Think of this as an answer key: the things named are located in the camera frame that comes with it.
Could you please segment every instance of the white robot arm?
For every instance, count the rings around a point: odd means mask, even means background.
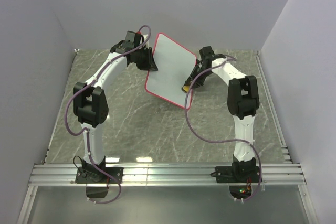
[[[222,171],[216,171],[215,177],[219,180],[223,179],[221,183],[246,182],[247,180],[257,182],[259,167],[256,166],[255,153],[252,148],[255,143],[253,124],[259,108],[257,79],[255,76],[246,76],[241,73],[227,62],[226,55],[215,54],[211,47],[202,48],[199,54],[201,60],[197,60],[182,90],[187,92],[193,80],[192,88],[198,88],[204,84],[205,78],[212,72],[217,74],[228,85],[227,106],[235,123],[236,147],[232,167],[222,167]]]
[[[212,61],[212,67],[222,65],[226,59],[219,58]],[[237,70],[231,63],[227,62],[224,66],[212,70],[213,73],[217,74],[227,85],[229,81],[233,79],[245,79],[246,75]],[[233,115],[235,122],[235,139],[247,140],[254,144],[253,139],[253,123],[255,116],[248,115],[243,119],[240,119],[237,115]],[[238,161],[249,161],[255,157],[251,146],[236,142],[234,157]]]
[[[106,61],[97,72],[84,83],[77,82],[73,89],[73,92],[76,93],[79,90],[82,90],[88,83],[92,83],[95,80],[87,90],[80,93],[74,99],[73,107],[74,114],[78,117],[81,127],[83,129],[89,129],[90,155],[98,167],[104,166],[105,155],[102,146],[102,123],[106,120],[109,112],[104,89],[108,88],[120,72],[130,63],[136,63],[140,70],[158,70],[154,62],[152,48],[148,47],[148,44],[131,54],[118,58],[111,64],[108,64],[113,58],[138,47],[141,40],[145,41],[146,35],[143,36],[139,32],[135,33],[128,31],[125,40],[122,40],[111,48]],[[83,168],[85,166],[88,170],[95,172],[94,169],[90,169],[91,160],[88,153],[86,133],[87,131],[83,132],[85,154],[82,166]]]

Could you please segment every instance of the gray wall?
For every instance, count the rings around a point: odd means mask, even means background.
[[[290,154],[321,223],[335,223],[336,0],[289,0],[261,50]]]
[[[15,223],[44,157],[73,50],[47,0],[0,0],[0,223]]]
[[[287,0],[50,0],[76,48],[110,48],[142,24],[188,47],[261,49]]]

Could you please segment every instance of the purple cable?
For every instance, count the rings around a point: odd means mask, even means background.
[[[244,199],[243,201],[247,201],[251,198],[253,198],[257,192],[259,191],[259,188],[260,188],[260,184],[261,184],[261,176],[262,176],[262,172],[261,172],[261,160],[260,160],[260,156],[257,152],[257,150],[255,149],[255,147],[253,145],[250,144],[249,141],[247,140],[243,140],[243,139],[228,139],[228,140],[222,140],[222,141],[211,141],[211,140],[208,140],[202,136],[200,136],[194,129],[193,127],[191,126],[191,123],[190,123],[190,120],[189,120],[189,117],[188,117],[188,109],[187,109],[187,103],[188,103],[188,97],[189,97],[189,94],[190,94],[190,91],[192,89],[192,86],[194,85],[194,83],[196,82],[196,80],[204,73],[207,73],[209,71],[212,71],[216,68],[220,68],[222,66],[224,66],[228,61],[236,61],[236,59],[230,55],[225,55],[226,57],[229,57],[230,59],[227,59],[225,60],[222,64],[216,66],[216,67],[212,67],[212,68],[208,68],[208,69],[205,69],[204,71],[202,71],[201,73],[199,73],[195,79],[192,81],[192,83],[190,84],[189,86],[189,90],[185,96],[185,101],[184,101],[184,115],[185,115],[185,119],[187,121],[187,125],[189,127],[189,129],[192,131],[192,133],[194,133],[195,136],[197,136],[199,139],[203,140],[204,142],[207,142],[207,143],[210,143],[210,144],[222,144],[222,143],[230,143],[230,142],[243,142],[243,143],[246,143],[248,145],[250,145],[254,151],[254,153],[256,154],[257,156],[257,159],[258,159],[258,162],[259,162],[259,182],[258,182],[258,186],[257,186],[257,189],[252,193],[252,195],[246,199]]]
[[[108,174],[108,173],[104,172],[102,169],[100,169],[100,168],[95,164],[93,158],[91,157],[90,129],[84,127],[84,128],[82,128],[81,131],[78,132],[78,133],[75,133],[75,132],[73,132],[73,131],[70,129],[70,127],[69,127],[69,123],[68,123],[68,112],[69,112],[69,108],[70,108],[70,105],[71,105],[71,103],[73,102],[73,100],[74,100],[80,93],[82,93],[83,91],[85,91],[85,90],[87,90],[89,87],[91,87],[93,84],[95,84],[95,83],[97,82],[97,80],[99,79],[99,77],[100,77],[100,76],[103,74],[103,72],[107,69],[107,67],[108,67],[109,65],[111,65],[115,60],[117,60],[117,59],[119,59],[119,58],[121,58],[121,57],[124,57],[124,56],[126,56],[126,55],[128,55],[128,54],[130,54],[130,53],[132,53],[132,52],[134,52],[134,51],[136,51],[136,50],[138,50],[139,48],[143,47],[143,46],[147,43],[147,41],[148,41],[148,40],[150,39],[150,37],[151,37],[152,30],[151,30],[151,28],[150,28],[148,25],[143,25],[143,26],[140,27],[139,31],[141,31],[144,27],[147,27],[148,30],[149,30],[149,32],[148,32],[148,37],[146,38],[146,40],[145,40],[143,43],[141,43],[139,46],[137,46],[136,48],[134,48],[134,49],[132,49],[132,50],[130,50],[130,51],[127,51],[127,52],[125,52],[125,53],[123,53],[123,54],[121,54],[121,55],[118,55],[118,56],[114,57],[113,59],[111,59],[109,62],[107,62],[107,63],[100,69],[100,71],[98,72],[97,76],[95,76],[95,79],[94,79],[91,83],[87,84],[84,88],[82,88],[81,90],[77,91],[77,92],[70,98],[70,100],[69,100],[68,103],[67,103],[66,109],[65,109],[65,114],[64,114],[64,124],[65,124],[65,128],[67,129],[67,131],[68,131],[71,135],[73,135],[73,136],[79,136],[79,135],[82,134],[84,131],[86,131],[86,141],[87,141],[88,153],[90,153],[90,154],[89,154],[89,159],[90,159],[90,161],[91,161],[91,164],[94,166],[94,168],[95,168],[96,170],[98,170],[99,172],[105,174],[106,176],[108,176],[109,178],[111,178],[112,180],[114,180],[114,181],[118,184],[118,186],[119,186],[119,192],[118,192],[118,194],[117,194],[113,199],[111,199],[111,200],[108,200],[108,201],[96,201],[96,200],[93,200],[93,199],[89,199],[91,202],[93,202],[93,203],[95,203],[95,204],[107,204],[107,203],[111,203],[111,202],[115,201],[115,200],[120,196],[120,194],[121,194],[121,185],[120,185],[120,182],[119,182],[116,178],[114,178],[114,177],[111,176],[110,174]]]

